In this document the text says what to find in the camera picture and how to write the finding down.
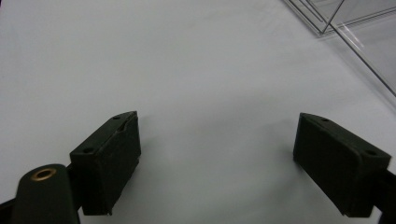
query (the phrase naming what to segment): white surface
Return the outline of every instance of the white surface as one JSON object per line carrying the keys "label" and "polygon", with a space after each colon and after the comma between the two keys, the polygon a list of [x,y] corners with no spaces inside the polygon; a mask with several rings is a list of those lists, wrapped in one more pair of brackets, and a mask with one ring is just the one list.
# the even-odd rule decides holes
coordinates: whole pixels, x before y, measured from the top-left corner
{"label": "white surface", "polygon": [[339,42],[279,0],[4,0],[0,202],[137,110],[141,162],[84,224],[376,223],[342,217],[291,157],[300,112],[396,156],[394,106]]}

